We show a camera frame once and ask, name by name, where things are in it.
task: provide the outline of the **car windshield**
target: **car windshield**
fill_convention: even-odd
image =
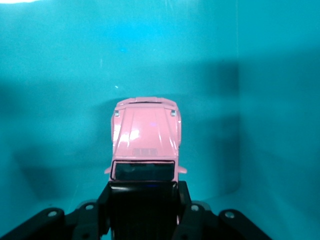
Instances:
[[[171,181],[175,174],[174,162],[116,162],[113,167],[118,181]]]

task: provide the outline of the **teal surface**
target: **teal surface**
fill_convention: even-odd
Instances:
[[[110,118],[176,101],[191,198],[272,239],[319,239],[320,2],[0,4],[0,236],[108,181]]]

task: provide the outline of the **toy car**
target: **toy car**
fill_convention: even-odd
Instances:
[[[136,97],[118,102],[111,118],[113,156],[109,181],[178,182],[181,115],[166,98]]]

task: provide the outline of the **teal wall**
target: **teal wall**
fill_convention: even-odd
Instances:
[[[43,0],[0,4],[0,236],[108,181],[120,100],[182,115],[193,200],[272,239],[318,239],[320,3]]]

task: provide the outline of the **blue background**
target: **blue background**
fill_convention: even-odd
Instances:
[[[272,239],[320,238],[320,1],[0,4],[0,236],[108,181],[110,118],[176,101],[181,180]]]

